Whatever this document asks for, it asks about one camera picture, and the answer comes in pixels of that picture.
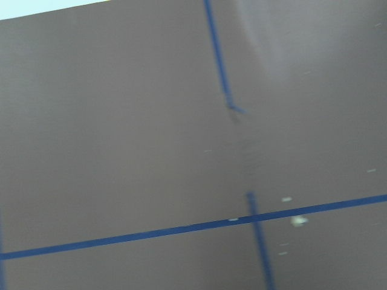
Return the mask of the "large foam crumb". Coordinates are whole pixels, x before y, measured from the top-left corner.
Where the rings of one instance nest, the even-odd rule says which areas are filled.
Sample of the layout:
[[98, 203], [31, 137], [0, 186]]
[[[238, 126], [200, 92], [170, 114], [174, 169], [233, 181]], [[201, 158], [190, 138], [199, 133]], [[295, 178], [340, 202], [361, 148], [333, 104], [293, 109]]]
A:
[[302, 227], [308, 222], [308, 218], [303, 217], [301, 215], [299, 216], [293, 216], [291, 218], [291, 224], [294, 227]]

